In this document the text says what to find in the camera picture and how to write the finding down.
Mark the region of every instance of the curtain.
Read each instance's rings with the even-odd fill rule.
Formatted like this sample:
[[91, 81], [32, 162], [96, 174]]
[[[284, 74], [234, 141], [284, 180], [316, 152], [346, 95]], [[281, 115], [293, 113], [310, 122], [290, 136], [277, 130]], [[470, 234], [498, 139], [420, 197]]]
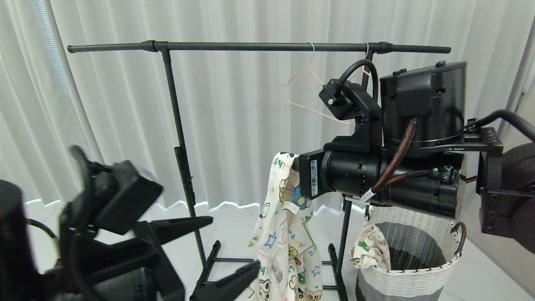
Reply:
[[[161, 55], [144, 51], [65, 55], [68, 44], [388, 41], [451, 46], [448, 55], [393, 53], [376, 55], [374, 63], [379, 75], [385, 76], [441, 60], [468, 61], [466, 117], [470, 118], [506, 107], [535, 16], [530, 0], [42, 3], [65, 82], [72, 95], [79, 95], [71, 98], [79, 99], [90, 132], [84, 126], [67, 127], [78, 127], [81, 137], [94, 137], [81, 143], [92, 159], [107, 164], [129, 159], [152, 172], [165, 186], [161, 202], [166, 206], [184, 200], [184, 192], [173, 152], [178, 139]], [[207, 201], [211, 207], [223, 201], [262, 202], [276, 152], [313, 151], [354, 128], [271, 97], [274, 86], [308, 69], [309, 52], [173, 51], [171, 55], [198, 202]], [[312, 69], [325, 82], [363, 56], [318, 52]], [[275, 93], [328, 114], [318, 88], [313, 77], [305, 76]], [[67, 107], [68, 101], [63, 109], [71, 111], [69, 116], [75, 119], [71, 122], [76, 123], [81, 114]], [[58, 145], [49, 152], [63, 154]], [[39, 163], [48, 161], [44, 157]], [[475, 170], [477, 158], [469, 163]], [[322, 202], [339, 208], [340, 199], [332, 193]]]
[[25, 200], [70, 200], [81, 180], [67, 148], [88, 148], [87, 118], [62, 80], [39, 2], [0, 1], [0, 40], [0, 178]]

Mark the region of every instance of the laundry basket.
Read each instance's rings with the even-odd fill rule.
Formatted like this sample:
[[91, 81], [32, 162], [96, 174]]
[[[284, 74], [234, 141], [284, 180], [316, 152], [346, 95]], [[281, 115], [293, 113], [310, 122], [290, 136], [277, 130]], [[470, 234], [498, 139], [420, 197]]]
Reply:
[[367, 207], [368, 224], [384, 234], [392, 270], [359, 269], [357, 300], [438, 300], [461, 257], [466, 226], [399, 207]]

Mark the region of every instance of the marble floor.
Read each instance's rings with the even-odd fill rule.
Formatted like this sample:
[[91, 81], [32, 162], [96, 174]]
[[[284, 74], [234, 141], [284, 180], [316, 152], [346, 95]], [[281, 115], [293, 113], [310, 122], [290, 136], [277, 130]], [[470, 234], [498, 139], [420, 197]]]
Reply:
[[[54, 231], [57, 229], [57, 219], [63, 204], [60, 202], [44, 206], [40, 201], [27, 205], [27, 216], [37, 219]], [[197, 215], [214, 217], [213, 224], [203, 228], [201, 235], [206, 255], [218, 239], [222, 247], [220, 257], [254, 256], [253, 250], [246, 247], [251, 231], [256, 223], [259, 205], [238, 207], [235, 204], [223, 203], [210, 210], [206, 203], [196, 205]], [[188, 210], [183, 202], [177, 202], [169, 208], [154, 205], [143, 216], [143, 220], [160, 220], [187, 217]], [[340, 243], [343, 212], [323, 206], [309, 222], [310, 232], [315, 239], [323, 260], [329, 260], [327, 246], [333, 243], [337, 248]], [[362, 229], [364, 215], [360, 208], [353, 206], [348, 246], [350, 246]], [[55, 250], [52, 242], [39, 229], [30, 230], [34, 257], [40, 271], [51, 267], [55, 260]], [[115, 243], [125, 239], [109, 232], [102, 231], [99, 240]], [[187, 295], [193, 292], [201, 270], [195, 237], [193, 234], [184, 236], [164, 246], [167, 256], [186, 286]], [[217, 280], [232, 274], [242, 264], [216, 263], [209, 280]], [[342, 274], [347, 288], [349, 300], [355, 300], [356, 270], [349, 262], [347, 255], [343, 259]], [[324, 266], [322, 270], [323, 283], [334, 285], [332, 270]], [[247, 300], [242, 294], [238, 300]], [[336, 291], [325, 291], [323, 300], [338, 300]], [[453, 300], [533, 300], [515, 281], [504, 273], [492, 260], [485, 256], [477, 247], [467, 240], [463, 256], [455, 267], [452, 275], [440, 296], [441, 301]]]

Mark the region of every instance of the cloth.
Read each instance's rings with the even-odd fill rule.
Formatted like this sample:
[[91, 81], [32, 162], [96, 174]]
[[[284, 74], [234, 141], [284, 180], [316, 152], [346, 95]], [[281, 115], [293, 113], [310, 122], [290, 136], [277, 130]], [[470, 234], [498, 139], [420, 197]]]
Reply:
[[390, 251], [385, 236], [375, 225], [367, 225], [355, 240], [349, 251], [349, 260], [356, 269], [378, 266], [391, 270]]
[[251, 240], [261, 267], [247, 289], [258, 301], [317, 301], [323, 295], [322, 258], [307, 223], [312, 201], [301, 196], [297, 156], [277, 154], [271, 164], [267, 195]]

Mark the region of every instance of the garment rack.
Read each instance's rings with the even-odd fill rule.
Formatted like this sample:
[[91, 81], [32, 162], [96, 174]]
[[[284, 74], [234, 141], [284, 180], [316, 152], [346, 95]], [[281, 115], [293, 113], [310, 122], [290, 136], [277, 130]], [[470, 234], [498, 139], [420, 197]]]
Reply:
[[[173, 108], [175, 126], [179, 146], [174, 148], [177, 158], [178, 169], [184, 187], [186, 203], [191, 217], [196, 217], [195, 213], [195, 193], [192, 185], [192, 177], [189, 170], [188, 156], [186, 152], [186, 143], [184, 140], [184, 131], [180, 118], [180, 109], [177, 99], [177, 91], [174, 84], [173, 70], [171, 67], [171, 50], [204, 50], [204, 51], [318, 51], [318, 52], [365, 52], [366, 59], [372, 60], [374, 54], [386, 54], [390, 52], [419, 52], [419, 53], [440, 53], [447, 54], [451, 51], [450, 47], [437, 46], [412, 46], [412, 45], [394, 45], [387, 42], [378, 43], [225, 43], [225, 42], [167, 42], [167, 41], [144, 41], [141, 43], [123, 43], [123, 44], [99, 44], [84, 46], [67, 46], [70, 53], [76, 52], [93, 52], [93, 51], [118, 51], [118, 50], [144, 50], [149, 52], [161, 52], [165, 66], [165, 75], [169, 86], [171, 105]], [[362, 75], [362, 86], [368, 86], [368, 75], [366, 72]], [[334, 274], [335, 285], [324, 285], [325, 290], [336, 290], [340, 301], [348, 301], [346, 287], [342, 278], [342, 262], [344, 249], [346, 248], [347, 229], [349, 227], [349, 218], [351, 215], [351, 202], [344, 200], [342, 210], [344, 211], [342, 233], [340, 237], [340, 247], [338, 256], [336, 249], [331, 243], [328, 246], [330, 261], [323, 261], [323, 265], [331, 266]], [[217, 257], [221, 249], [221, 242], [216, 240], [213, 244], [212, 251], [206, 258], [204, 246], [202, 243], [201, 233], [195, 230], [195, 240], [201, 257], [202, 273], [197, 281], [196, 287], [211, 283], [208, 281], [210, 272], [216, 262], [251, 262], [253, 259], [248, 258], [226, 258]]]

